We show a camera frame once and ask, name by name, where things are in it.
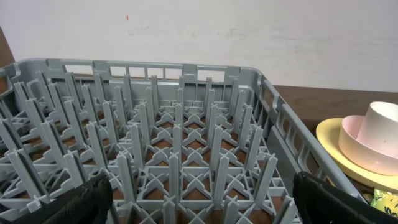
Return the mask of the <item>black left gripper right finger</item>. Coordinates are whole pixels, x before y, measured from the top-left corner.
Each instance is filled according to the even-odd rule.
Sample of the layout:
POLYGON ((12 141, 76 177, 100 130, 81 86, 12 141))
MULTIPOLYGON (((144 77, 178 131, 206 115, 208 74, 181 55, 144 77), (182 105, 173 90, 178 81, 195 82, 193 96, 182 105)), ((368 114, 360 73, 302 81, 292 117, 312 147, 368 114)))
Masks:
POLYGON ((394 218, 337 189, 314 175, 294 175, 292 191, 304 224, 396 224, 394 218))

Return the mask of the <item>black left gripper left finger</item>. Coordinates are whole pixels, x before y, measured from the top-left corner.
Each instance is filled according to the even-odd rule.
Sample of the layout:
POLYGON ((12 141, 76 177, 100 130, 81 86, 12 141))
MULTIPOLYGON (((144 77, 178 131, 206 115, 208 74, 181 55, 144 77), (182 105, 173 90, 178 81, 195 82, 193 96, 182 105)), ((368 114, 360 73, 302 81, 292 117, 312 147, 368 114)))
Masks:
POLYGON ((108 210, 113 205, 113 190, 106 174, 99 174, 59 196, 52 202, 40 200, 40 207, 13 220, 13 223, 106 223, 108 210))

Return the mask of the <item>yellow green snack wrapper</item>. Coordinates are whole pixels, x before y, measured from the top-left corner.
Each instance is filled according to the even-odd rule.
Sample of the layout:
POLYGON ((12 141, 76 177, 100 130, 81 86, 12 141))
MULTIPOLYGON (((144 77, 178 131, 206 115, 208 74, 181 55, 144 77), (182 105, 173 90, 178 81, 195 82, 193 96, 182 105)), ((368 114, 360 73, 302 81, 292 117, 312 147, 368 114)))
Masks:
POLYGON ((379 189, 374 189, 371 206, 390 216, 397 218, 398 195, 379 189))

